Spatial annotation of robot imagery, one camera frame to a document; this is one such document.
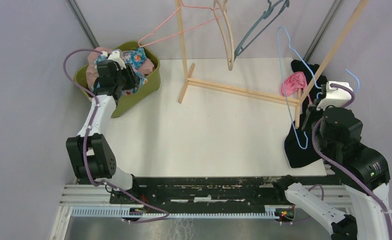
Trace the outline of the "pink wire hanger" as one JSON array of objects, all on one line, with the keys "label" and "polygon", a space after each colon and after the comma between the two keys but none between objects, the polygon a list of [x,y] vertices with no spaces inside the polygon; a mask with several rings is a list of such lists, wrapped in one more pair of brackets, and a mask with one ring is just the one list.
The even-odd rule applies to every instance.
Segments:
[{"label": "pink wire hanger", "polygon": [[137,42],[140,48],[154,45],[156,43],[182,35],[188,31],[194,30],[210,22],[214,22],[221,17],[221,14],[219,14],[218,16],[213,16],[212,19],[204,20],[200,23],[194,23],[192,26],[186,28],[184,27],[183,17],[183,12],[185,10],[196,12],[196,14],[201,13],[201,11],[218,14],[221,9],[219,4],[214,2],[211,5],[197,5],[191,4],[189,1],[186,0],[176,0],[175,8],[176,9],[168,17],[166,17],[165,20],[163,20],[151,32],[143,36]]}]

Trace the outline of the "wooden hanger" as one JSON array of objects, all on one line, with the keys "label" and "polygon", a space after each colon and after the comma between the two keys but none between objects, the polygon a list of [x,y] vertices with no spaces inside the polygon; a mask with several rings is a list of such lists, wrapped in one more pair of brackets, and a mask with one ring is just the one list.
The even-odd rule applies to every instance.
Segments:
[{"label": "wooden hanger", "polygon": [[232,71],[235,61],[234,39],[227,13],[227,2],[227,0],[214,0],[213,14],[223,39],[228,70]]}]

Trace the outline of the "blue wire hanger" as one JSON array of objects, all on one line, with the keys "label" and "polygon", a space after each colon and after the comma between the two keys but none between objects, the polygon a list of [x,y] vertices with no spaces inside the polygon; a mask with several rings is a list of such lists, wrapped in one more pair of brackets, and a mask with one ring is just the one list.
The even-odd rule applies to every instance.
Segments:
[{"label": "blue wire hanger", "polygon": [[[282,96],[285,97],[286,104],[289,105],[288,97],[296,93],[298,90],[308,92],[308,84],[307,78],[302,72],[293,73],[287,78],[284,78],[283,74],[283,65],[281,62],[282,54],[281,54],[281,40],[279,31],[283,30],[288,39],[288,47],[291,49],[302,62],[302,65],[308,68],[308,72],[313,74],[311,68],[309,68],[308,64],[301,58],[300,54],[297,52],[295,48],[291,45],[291,37],[284,26],[278,27],[276,31],[277,40],[278,40],[278,55],[279,55],[279,63],[280,63],[280,71],[281,71],[281,80],[282,85],[280,88]],[[316,98],[310,100],[310,103],[313,104],[314,110],[325,110],[325,108],[329,106],[341,107],[344,104],[348,103],[352,97],[351,93],[357,93],[360,89],[360,81],[356,75],[354,75],[351,71],[346,69],[346,72],[350,74],[357,82],[357,87],[353,89],[348,82],[341,81],[330,81],[323,86],[319,86],[317,83],[318,77],[313,76],[313,82],[316,89],[320,90],[318,94],[316,94]]]}]

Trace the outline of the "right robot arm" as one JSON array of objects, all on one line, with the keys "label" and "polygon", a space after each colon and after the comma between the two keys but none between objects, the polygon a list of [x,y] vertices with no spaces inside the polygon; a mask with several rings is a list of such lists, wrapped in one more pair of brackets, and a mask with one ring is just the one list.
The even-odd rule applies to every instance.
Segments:
[{"label": "right robot arm", "polygon": [[281,199],[300,207],[334,240],[392,240],[390,171],[385,157],[361,142],[363,123],[353,112],[330,107],[313,127],[315,152],[327,161],[352,202],[353,214],[314,196],[291,175],[274,182]]}]

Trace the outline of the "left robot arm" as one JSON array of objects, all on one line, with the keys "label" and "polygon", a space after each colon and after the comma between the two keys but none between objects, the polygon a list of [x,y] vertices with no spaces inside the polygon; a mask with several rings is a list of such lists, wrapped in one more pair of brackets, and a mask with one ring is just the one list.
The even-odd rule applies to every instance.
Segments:
[{"label": "left robot arm", "polygon": [[123,87],[136,83],[138,77],[121,59],[101,61],[97,71],[91,109],[77,136],[66,140],[66,149],[77,178],[88,179],[96,187],[108,185],[118,192],[131,190],[135,177],[117,166],[104,135]]}]

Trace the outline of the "wooden clothes rack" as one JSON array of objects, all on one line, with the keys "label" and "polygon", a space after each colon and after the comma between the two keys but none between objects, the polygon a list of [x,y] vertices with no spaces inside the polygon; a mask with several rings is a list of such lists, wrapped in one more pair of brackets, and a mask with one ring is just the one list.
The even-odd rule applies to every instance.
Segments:
[{"label": "wooden clothes rack", "polygon": [[[328,63],[331,61],[332,57],[335,55],[337,52],[338,48],[340,45],[343,43],[343,40],[346,38],[350,30],[352,29],[353,25],[356,23],[357,19],[359,16],[362,14],[364,9],[369,3],[369,0],[360,0],[357,7],[355,8],[354,12],[350,16],[349,20],[347,21],[346,25],[344,26],[343,30],[341,31],[339,37],[335,41],[334,45],[332,46],[331,50],[327,53],[326,57],[320,64],[320,67],[316,71],[315,75],[311,73],[312,75],[312,80],[308,84],[306,90],[297,90],[297,97],[296,98],[291,98],[290,100],[285,100],[286,96],[280,96],[276,94],[269,94],[261,91],[255,91],[255,90],[250,90],[246,88],[241,88],[241,87],[236,87],[232,85],[226,85],[226,84],[219,84],[211,81],[204,81],[200,79],[195,79],[191,78],[195,64],[192,63],[190,68],[187,66],[187,57],[186,57],[186,48],[185,48],[185,38],[184,38],[184,33],[187,31],[190,31],[192,29],[195,29],[197,27],[200,27],[202,25],[205,25],[209,22],[212,22],[215,20],[217,22],[217,25],[219,27],[219,30],[221,32],[225,50],[226,50],[226,59],[227,59],[227,66],[228,70],[231,71],[233,69],[234,61],[235,61],[235,53],[231,53],[231,47],[234,46],[234,41],[233,41],[233,34],[232,30],[230,27],[230,22],[228,20],[228,15],[226,13],[226,3],[227,0],[224,0],[223,3],[220,3],[219,0],[214,0],[213,8],[211,7],[201,7],[201,6],[190,6],[190,5],[185,5],[182,0],[176,0],[175,5],[176,5],[176,11],[170,16],[177,15],[177,21],[178,21],[178,29],[180,32],[178,32],[176,35],[180,36],[180,46],[181,46],[181,55],[182,55],[182,64],[183,64],[183,72],[184,72],[184,85],[181,90],[180,96],[178,98],[178,103],[181,104],[186,90],[188,86],[196,86],[200,88],[205,88],[205,89],[210,89],[210,90],[215,90],[215,91],[220,91],[220,92],[225,92],[225,93],[230,93],[230,94],[235,94],[239,96],[244,96],[244,97],[249,97],[249,98],[254,98],[254,99],[260,99],[260,100],[265,100],[273,103],[278,103],[278,104],[287,104],[296,107],[296,111],[301,110],[301,106],[305,98],[309,96],[309,92],[313,87],[315,86],[316,88],[320,88],[317,86],[317,80],[319,79],[320,75],[323,73],[324,69],[328,65]],[[216,5],[218,5],[219,9],[223,13],[222,16],[219,16],[216,14]],[[201,23],[200,25],[197,25],[195,27],[189,28],[187,30],[183,30],[183,20],[182,20],[182,7],[187,7],[187,8],[196,8],[196,9],[210,9],[214,13],[214,18],[212,20],[209,20],[207,22]],[[227,25],[227,30],[229,33],[229,45],[230,49],[227,49],[228,47],[228,42],[224,34],[223,27],[221,23],[219,22],[218,19],[223,17],[225,19],[225,23]]]}]

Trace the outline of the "green plastic basket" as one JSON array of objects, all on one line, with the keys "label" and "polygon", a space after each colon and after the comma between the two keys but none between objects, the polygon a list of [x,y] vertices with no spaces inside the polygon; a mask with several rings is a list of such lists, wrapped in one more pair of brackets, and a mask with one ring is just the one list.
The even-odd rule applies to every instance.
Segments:
[{"label": "green plastic basket", "polygon": [[[128,41],[117,47],[122,51],[130,51],[132,49],[138,48],[138,43],[136,41]],[[118,101],[118,105],[111,115],[112,118],[118,118],[123,115],[126,111],[131,109],[138,102],[143,100],[145,97],[149,96],[151,93],[157,91],[161,85],[160,77],[160,60],[154,55],[150,50],[144,48],[146,57],[152,61],[154,64],[154,70],[152,73],[146,76],[147,82],[144,85],[140,85],[140,89],[136,93],[124,94]],[[88,88],[86,79],[86,69],[88,65],[82,67],[74,75],[74,81],[77,82],[84,88]]]}]

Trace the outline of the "black garment with flower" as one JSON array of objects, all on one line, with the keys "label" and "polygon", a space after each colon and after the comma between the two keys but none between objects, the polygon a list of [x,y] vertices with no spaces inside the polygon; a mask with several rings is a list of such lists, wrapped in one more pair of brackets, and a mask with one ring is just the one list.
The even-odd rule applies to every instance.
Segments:
[{"label": "black garment with flower", "polygon": [[305,129],[302,129],[306,118],[306,111],[310,102],[317,98],[319,89],[310,90],[309,97],[302,104],[302,113],[300,114],[300,127],[296,130],[290,128],[289,134],[284,141],[284,150],[292,168],[302,168],[320,159],[315,152],[312,144],[312,129],[315,123],[322,116],[322,112],[312,112],[307,121]]}]

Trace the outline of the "small pink cloth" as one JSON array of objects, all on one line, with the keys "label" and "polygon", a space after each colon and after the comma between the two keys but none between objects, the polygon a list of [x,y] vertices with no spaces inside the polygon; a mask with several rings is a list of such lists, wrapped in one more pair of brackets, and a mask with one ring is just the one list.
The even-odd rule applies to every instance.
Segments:
[{"label": "small pink cloth", "polygon": [[280,94],[282,96],[291,96],[298,90],[307,88],[307,79],[303,72],[297,71],[287,77],[280,86]]}]

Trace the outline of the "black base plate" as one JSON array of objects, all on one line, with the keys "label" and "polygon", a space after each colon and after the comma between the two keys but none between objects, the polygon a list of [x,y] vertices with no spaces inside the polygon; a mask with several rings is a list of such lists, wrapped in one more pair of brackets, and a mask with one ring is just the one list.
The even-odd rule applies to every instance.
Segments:
[{"label": "black base plate", "polygon": [[262,213],[264,206],[289,206],[273,187],[279,177],[137,177],[129,191],[150,204],[150,213]]}]

